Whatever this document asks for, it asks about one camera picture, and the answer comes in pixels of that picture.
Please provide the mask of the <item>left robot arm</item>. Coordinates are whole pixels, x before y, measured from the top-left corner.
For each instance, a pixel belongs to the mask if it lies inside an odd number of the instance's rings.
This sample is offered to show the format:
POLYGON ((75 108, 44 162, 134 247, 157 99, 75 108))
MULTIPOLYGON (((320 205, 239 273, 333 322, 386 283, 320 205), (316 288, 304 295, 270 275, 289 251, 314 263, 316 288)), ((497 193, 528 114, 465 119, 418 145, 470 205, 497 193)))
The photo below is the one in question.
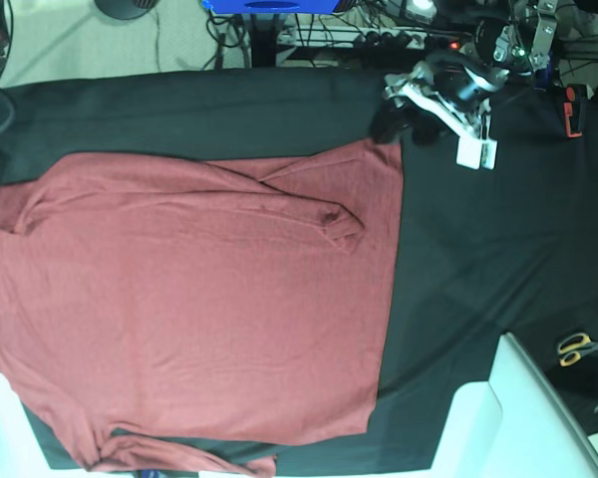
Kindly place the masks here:
POLYGON ((433 47, 408 73, 385 76, 370 136, 388 143, 407 127, 444 124, 459 137, 491 142, 489 99, 514 76, 533 78, 550 63, 556 1, 436 1, 437 15, 468 26, 473 51, 433 47))

